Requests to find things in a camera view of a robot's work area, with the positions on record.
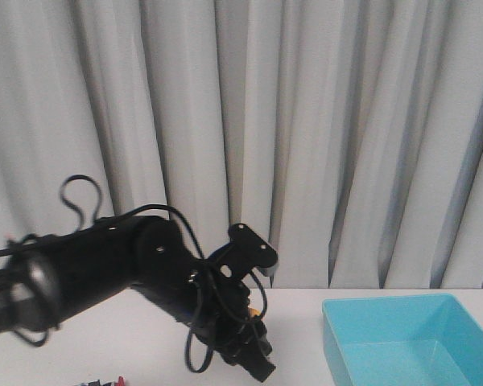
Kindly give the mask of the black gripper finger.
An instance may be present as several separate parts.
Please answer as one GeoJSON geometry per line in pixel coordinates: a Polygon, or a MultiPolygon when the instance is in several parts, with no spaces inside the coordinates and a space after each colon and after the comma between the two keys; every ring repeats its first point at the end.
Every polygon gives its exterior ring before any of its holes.
{"type": "Polygon", "coordinates": [[[246,326],[240,335],[237,350],[237,364],[260,382],[264,382],[275,370],[275,365],[269,360],[272,346],[266,334],[263,322],[246,326]]]}

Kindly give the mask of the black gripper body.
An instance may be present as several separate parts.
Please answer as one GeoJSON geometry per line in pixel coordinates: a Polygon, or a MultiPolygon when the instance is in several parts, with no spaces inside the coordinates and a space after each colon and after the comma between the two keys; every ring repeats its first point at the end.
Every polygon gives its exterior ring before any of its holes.
{"type": "MultiPolygon", "coordinates": [[[[241,326],[239,334],[241,334],[246,326],[254,325],[257,322],[262,322],[262,319],[266,316],[266,291],[263,287],[263,284],[260,282],[258,277],[252,277],[257,288],[262,296],[263,308],[260,311],[261,316],[259,318],[251,318],[249,316],[248,308],[246,308],[246,313],[242,318],[238,317],[225,303],[223,298],[221,297],[218,288],[216,286],[216,282],[210,277],[208,279],[208,283],[213,288],[214,297],[217,299],[217,302],[220,304],[221,313],[226,314],[230,320],[237,323],[241,326]]],[[[204,309],[204,295],[202,285],[200,280],[197,277],[189,277],[188,283],[190,285],[194,285],[196,287],[196,308],[192,313],[192,320],[187,324],[189,327],[188,335],[186,338],[185,348],[184,348],[184,361],[185,362],[192,362],[191,358],[191,348],[192,348],[192,338],[194,336],[198,336],[197,334],[197,327],[198,327],[198,320],[199,317],[204,309]]],[[[209,328],[208,338],[206,339],[206,352],[204,355],[204,362],[211,362],[213,358],[213,352],[215,351],[215,345],[217,343],[217,333],[216,333],[216,324],[217,324],[218,317],[215,315],[210,319],[211,327],[209,328]]]]}

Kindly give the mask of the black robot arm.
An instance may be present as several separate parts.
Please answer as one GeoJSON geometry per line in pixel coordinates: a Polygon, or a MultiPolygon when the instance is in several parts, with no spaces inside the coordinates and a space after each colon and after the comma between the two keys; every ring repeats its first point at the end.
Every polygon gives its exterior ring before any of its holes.
{"type": "Polygon", "coordinates": [[[219,354],[258,381],[274,371],[262,313],[246,276],[269,275],[278,256],[245,224],[208,258],[194,257],[178,224],[159,216],[103,219],[65,236],[11,243],[0,269],[0,334],[47,338],[67,319],[127,288],[188,327],[206,358],[219,354]]]}

